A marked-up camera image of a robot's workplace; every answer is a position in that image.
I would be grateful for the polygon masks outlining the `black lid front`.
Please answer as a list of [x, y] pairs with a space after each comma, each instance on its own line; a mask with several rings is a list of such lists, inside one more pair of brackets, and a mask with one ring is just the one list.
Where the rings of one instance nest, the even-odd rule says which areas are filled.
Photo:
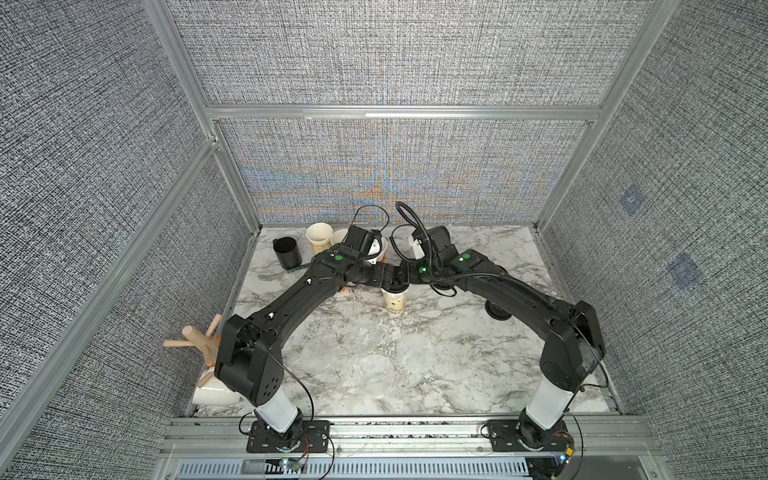
[[486, 313], [494, 320], [497, 321], [507, 321], [509, 320], [512, 315], [508, 312], [506, 312], [504, 309], [500, 308], [496, 304], [486, 301], [484, 304], [484, 308]]

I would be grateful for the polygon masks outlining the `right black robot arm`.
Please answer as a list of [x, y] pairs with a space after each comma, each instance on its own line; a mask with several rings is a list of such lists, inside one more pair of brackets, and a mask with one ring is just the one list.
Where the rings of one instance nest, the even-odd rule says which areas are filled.
[[605, 343], [595, 308], [571, 304], [511, 276], [486, 255], [453, 245], [443, 226], [417, 229], [413, 249], [422, 255], [407, 268], [415, 284], [432, 282], [461, 289], [486, 300], [486, 312], [498, 321], [515, 318], [544, 341], [539, 359], [541, 380], [517, 423], [518, 442], [531, 451], [544, 449], [582, 383], [601, 364]]

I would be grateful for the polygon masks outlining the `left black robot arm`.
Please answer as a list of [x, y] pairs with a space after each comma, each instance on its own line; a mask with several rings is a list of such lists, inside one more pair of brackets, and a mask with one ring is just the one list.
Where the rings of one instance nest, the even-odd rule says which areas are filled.
[[300, 409], [281, 390], [282, 347], [323, 302], [349, 284], [398, 290], [419, 279], [418, 266], [369, 261], [378, 234], [353, 226], [345, 240], [316, 254], [300, 279], [261, 310], [224, 322], [214, 374], [245, 397], [257, 416], [284, 441], [306, 431]]

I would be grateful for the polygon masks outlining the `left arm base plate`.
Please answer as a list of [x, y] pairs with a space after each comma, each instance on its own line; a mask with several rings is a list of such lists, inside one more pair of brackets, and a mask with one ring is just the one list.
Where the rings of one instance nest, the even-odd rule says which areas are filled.
[[303, 421], [280, 433], [263, 420], [254, 421], [248, 434], [246, 452], [254, 454], [326, 453], [331, 423], [325, 420]]

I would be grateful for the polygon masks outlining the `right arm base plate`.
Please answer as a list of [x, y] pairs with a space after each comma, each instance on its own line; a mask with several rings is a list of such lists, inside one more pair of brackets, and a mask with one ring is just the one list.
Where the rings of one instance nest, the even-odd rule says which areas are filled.
[[573, 436], [563, 420], [550, 429], [541, 429], [532, 421], [489, 420], [481, 428], [494, 452], [551, 452], [571, 455]]

